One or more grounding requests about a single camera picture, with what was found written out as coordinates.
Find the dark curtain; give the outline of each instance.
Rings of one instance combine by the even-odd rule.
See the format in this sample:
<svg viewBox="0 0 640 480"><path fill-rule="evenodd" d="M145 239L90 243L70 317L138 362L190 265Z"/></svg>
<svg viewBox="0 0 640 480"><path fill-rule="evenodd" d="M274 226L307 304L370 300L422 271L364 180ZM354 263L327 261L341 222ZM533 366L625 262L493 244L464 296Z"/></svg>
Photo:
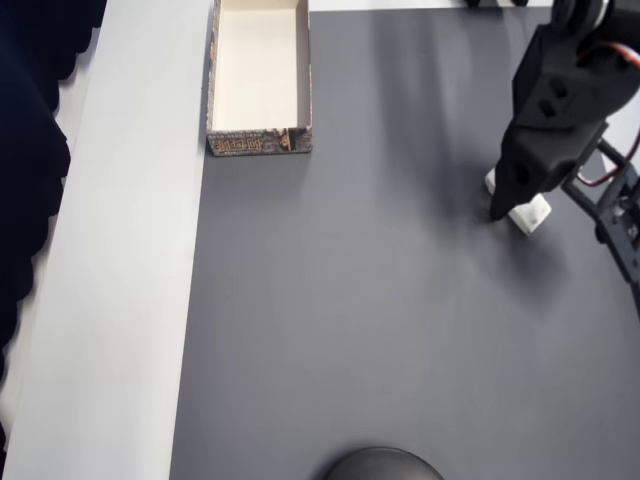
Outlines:
<svg viewBox="0 0 640 480"><path fill-rule="evenodd" d="M33 286L33 257L62 199L70 162L53 113L58 81L102 23L106 0L0 0L0 346ZM4 353L0 355L4 378ZM5 443L4 431L0 442ZM0 475L5 453L0 449Z"/></svg>

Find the gray table surface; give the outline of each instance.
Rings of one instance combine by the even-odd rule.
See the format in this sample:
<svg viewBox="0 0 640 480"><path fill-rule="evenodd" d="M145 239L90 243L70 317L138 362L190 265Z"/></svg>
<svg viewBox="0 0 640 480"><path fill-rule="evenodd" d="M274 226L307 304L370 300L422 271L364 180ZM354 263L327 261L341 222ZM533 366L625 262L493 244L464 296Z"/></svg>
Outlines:
<svg viewBox="0 0 640 480"><path fill-rule="evenodd" d="M312 15L313 153L205 163L173 480L314 480L366 445L640 478L640 325L592 223L561 193L532 238L485 221L547 18Z"/></svg>

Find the open box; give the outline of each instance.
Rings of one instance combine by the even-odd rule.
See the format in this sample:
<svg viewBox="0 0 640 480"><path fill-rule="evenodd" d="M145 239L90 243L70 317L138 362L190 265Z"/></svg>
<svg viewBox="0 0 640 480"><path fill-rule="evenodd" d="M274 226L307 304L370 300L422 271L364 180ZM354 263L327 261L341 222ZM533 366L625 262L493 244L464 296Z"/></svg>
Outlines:
<svg viewBox="0 0 640 480"><path fill-rule="evenodd" d="M215 0L208 96L214 155L310 152L308 0Z"/></svg>

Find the white block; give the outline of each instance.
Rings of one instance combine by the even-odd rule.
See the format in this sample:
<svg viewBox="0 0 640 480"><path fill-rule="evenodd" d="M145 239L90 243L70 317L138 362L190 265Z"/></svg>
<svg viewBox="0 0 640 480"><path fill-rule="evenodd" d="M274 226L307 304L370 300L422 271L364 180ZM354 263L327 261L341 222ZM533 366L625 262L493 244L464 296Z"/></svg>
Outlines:
<svg viewBox="0 0 640 480"><path fill-rule="evenodd" d="M489 193L493 195L496 189L496 172L492 169L484 178ZM518 205L509 212L509 217L515 222L520 230L526 235L531 235L538 228L545 218L551 213L551 205L541 194L533 197L533 200L524 205Z"/></svg>

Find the red wire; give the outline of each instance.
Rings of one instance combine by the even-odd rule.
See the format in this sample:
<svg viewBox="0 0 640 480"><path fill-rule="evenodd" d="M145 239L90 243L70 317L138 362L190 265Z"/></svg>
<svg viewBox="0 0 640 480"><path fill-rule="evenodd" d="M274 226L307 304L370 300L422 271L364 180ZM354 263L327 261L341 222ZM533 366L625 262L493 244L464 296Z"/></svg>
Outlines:
<svg viewBox="0 0 640 480"><path fill-rule="evenodd" d="M622 44L619 44L619 43L613 43L613 42L601 42L601 43L598 43L598 44L594 45L590 49L588 49L585 52L583 52L580 55L578 55L578 61L580 61L587 54L589 54L591 51L593 51L595 48L598 48L598 47L611 48L612 50L617 52L619 55L621 55L627 62L629 62L630 64L632 64L636 68L640 68L640 55L638 55L637 52L631 50L629 47L627 47L625 45L622 45ZM636 153L638 152L638 148L639 147L640 147L640 131L638 132L638 136L636 137L635 141L633 142L633 146L631 147L631 150L629 151L629 153L625 157L625 159L628 162L633 160L633 157L635 157ZM588 179L584 178L581 174L578 174L578 180L580 180L580 182L582 182L583 184L587 185L588 187L597 187L597 186L602 185L603 183L607 182L608 180L610 180L612 177L615 176L616 173L618 173L618 168L614 168L613 170L611 170L606 175L604 175L604 176L602 176L600 178L597 178L595 180L588 180Z"/></svg>

